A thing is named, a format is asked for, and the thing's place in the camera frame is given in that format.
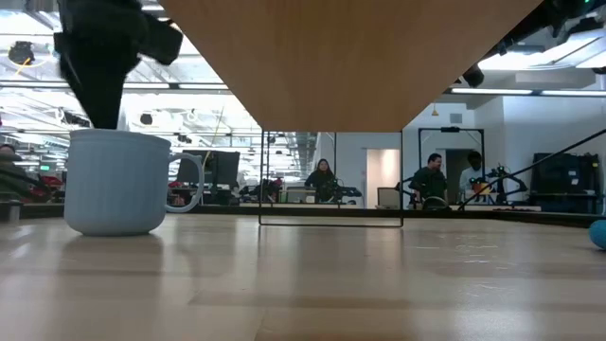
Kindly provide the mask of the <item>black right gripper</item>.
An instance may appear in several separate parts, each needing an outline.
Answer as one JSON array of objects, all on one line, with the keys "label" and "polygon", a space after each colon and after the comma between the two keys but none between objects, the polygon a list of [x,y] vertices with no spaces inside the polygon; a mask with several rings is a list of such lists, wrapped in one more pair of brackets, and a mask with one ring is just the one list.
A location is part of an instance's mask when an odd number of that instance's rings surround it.
[{"label": "black right gripper", "polygon": [[514,44],[522,41],[531,34],[530,30],[515,28],[506,34],[499,42],[497,42],[478,62],[473,64],[462,74],[462,79],[471,87],[477,88],[484,81],[484,73],[479,67],[479,63],[496,54],[504,55],[507,50]]}]

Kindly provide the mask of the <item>black table frame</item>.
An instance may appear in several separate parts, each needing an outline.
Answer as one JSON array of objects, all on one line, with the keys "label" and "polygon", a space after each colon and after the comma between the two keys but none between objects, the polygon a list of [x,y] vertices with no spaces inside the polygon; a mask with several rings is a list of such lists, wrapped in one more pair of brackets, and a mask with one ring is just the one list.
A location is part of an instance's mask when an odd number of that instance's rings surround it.
[{"label": "black table frame", "polygon": [[281,216],[281,217],[330,217],[355,219],[443,219],[443,220],[497,220],[529,224],[551,224],[567,227],[588,228],[598,220],[606,220],[605,216],[592,214],[552,213],[519,210],[387,210],[361,208],[320,208],[311,207],[262,207],[258,206],[196,206],[188,214],[214,215],[248,215],[248,216]]}]

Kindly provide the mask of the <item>small grey cylinder post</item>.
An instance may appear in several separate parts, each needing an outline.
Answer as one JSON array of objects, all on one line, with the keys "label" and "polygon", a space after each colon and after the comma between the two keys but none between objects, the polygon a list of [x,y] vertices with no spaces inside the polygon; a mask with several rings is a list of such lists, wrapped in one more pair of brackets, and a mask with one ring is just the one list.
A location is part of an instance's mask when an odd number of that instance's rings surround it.
[{"label": "small grey cylinder post", "polygon": [[5,202],[5,213],[3,222],[7,224],[16,224],[20,221],[21,208],[23,204],[19,201]]}]

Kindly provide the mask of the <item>person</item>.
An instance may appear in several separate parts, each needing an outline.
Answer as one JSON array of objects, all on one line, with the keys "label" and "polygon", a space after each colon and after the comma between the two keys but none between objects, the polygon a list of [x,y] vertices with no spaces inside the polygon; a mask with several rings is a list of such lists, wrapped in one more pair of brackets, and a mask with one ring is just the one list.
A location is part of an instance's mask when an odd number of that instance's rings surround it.
[{"label": "person", "polygon": [[12,145],[0,145],[0,202],[22,201],[29,192],[29,184],[21,179],[26,172],[14,164],[16,156]]},{"label": "person", "polygon": [[432,153],[427,165],[415,172],[409,188],[411,188],[419,202],[423,203],[430,197],[447,200],[447,180],[441,171],[442,157],[438,153]]},{"label": "person", "polygon": [[314,201],[317,204],[334,200],[337,182],[327,159],[322,158],[318,161],[315,170],[308,176],[304,186],[314,189]]},{"label": "person", "polygon": [[459,177],[459,190],[465,192],[472,190],[472,185],[477,180],[486,182],[488,177],[483,167],[482,154],[478,151],[471,151],[468,154],[469,166],[463,170]]}]

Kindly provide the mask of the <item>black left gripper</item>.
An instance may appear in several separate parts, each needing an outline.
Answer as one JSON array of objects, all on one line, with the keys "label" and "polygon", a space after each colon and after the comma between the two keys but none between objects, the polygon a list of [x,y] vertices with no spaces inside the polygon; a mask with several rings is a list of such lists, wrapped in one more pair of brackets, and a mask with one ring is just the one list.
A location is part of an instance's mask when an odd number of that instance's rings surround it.
[{"label": "black left gripper", "polygon": [[[123,94],[148,34],[138,0],[56,0],[61,30],[53,36],[61,75],[97,129],[128,130]],[[123,67],[116,115],[116,78],[94,61]]]}]

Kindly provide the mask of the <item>black stand frame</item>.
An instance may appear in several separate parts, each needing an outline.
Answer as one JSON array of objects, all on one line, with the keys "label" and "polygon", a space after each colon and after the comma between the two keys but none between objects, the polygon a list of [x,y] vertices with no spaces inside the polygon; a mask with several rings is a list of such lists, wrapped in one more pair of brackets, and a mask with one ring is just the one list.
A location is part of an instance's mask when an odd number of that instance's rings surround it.
[{"label": "black stand frame", "polygon": [[[427,165],[429,156],[432,154],[425,155],[422,152],[422,145],[424,142],[424,132],[429,132],[428,138],[434,135],[434,133],[441,133],[442,135],[448,135],[449,138],[446,140],[446,144],[443,147],[437,147],[433,153],[438,153],[442,157],[441,171],[446,176],[447,180],[447,200],[450,204],[461,204],[465,200],[469,199],[474,195],[473,190],[467,190],[461,192],[459,190],[459,177],[463,170],[469,167],[468,154],[475,149],[465,149],[459,145],[458,136],[462,133],[466,133],[471,140],[475,142],[476,146],[479,146],[481,151],[484,151],[484,131],[482,129],[465,129],[452,127],[442,128],[419,128],[418,130],[418,143],[419,143],[419,168],[423,168]],[[484,155],[482,154],[482,161],[484,167]]]}]

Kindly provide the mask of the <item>dark background monitor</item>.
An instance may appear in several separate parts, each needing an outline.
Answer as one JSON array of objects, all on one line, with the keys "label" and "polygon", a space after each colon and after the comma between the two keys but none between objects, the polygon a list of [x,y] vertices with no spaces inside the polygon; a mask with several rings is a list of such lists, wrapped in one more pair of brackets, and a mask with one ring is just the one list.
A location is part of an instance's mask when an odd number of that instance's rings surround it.
[{"label": "dark background monitor", "polygon": [[[228,185],[237,183],[240,153],[219,151],[194,151],[186,153],[199,155],[204,162],[205,185]],[[199,183],[198,169],[188,160],[181,160],[176,180],[184,183]]]}]

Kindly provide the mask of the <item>beige chair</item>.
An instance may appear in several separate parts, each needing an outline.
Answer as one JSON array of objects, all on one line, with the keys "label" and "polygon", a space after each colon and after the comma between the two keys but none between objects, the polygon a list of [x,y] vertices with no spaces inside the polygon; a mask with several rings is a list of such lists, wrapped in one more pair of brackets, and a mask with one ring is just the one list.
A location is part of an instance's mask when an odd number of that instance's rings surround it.
[{"label": "beige chair", "polygon": [[401,194],[395,188],[377,188],[377,209],[399,209]]}]

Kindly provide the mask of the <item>black cabinet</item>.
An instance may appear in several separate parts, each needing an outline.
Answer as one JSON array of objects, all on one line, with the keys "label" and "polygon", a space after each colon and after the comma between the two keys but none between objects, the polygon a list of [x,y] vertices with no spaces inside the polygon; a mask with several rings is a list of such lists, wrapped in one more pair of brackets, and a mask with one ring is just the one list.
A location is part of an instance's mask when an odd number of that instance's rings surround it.
[{"label": "black cabinet", "polygon": [[597,154],[553,156],[531,171],[528,201],[544,212],[597,214],[599,171]]}]

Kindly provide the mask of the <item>light blue ribbed mug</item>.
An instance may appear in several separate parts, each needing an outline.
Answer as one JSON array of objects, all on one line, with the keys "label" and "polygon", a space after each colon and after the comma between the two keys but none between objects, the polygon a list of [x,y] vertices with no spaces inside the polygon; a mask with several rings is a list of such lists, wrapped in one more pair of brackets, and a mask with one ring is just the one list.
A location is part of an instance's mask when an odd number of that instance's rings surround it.
[{"label": "light blue ribbed mug", "polygon": [[144,235],[168,212],[185,213],[202,198],[197,188],[185,206],[167,204],[169,164],[186,160],[205,180],[200,155],[170,152],[166,139],[117,130],[83,129],[70,133],[63,217],[85,236]]}]

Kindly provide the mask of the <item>blue ball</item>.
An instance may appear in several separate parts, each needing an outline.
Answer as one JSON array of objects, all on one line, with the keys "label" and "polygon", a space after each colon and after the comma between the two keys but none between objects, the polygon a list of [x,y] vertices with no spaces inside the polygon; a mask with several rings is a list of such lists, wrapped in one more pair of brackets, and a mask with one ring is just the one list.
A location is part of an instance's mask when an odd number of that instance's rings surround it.
[{"label": "blue ball", "polygon": [[591,223],[588,229],[590,241],[599,249],[606,251],[606,220]]}]

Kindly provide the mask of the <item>ceiling light strip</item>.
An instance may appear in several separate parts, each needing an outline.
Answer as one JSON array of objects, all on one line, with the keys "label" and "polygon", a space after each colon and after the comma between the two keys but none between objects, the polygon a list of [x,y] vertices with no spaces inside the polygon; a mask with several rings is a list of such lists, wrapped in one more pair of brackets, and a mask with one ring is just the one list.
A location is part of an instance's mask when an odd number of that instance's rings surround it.
[{"label": "ceiling light strip", "polygon": [[606,98],[606,90],[542,90],[542,97]]},{"label": "ceiling light strip", "polygon": [[495,96],[528,96],[533,90],[527,89],[493,89],[493,88],[451,88],[450,94],[458,95],[495,95]]}]

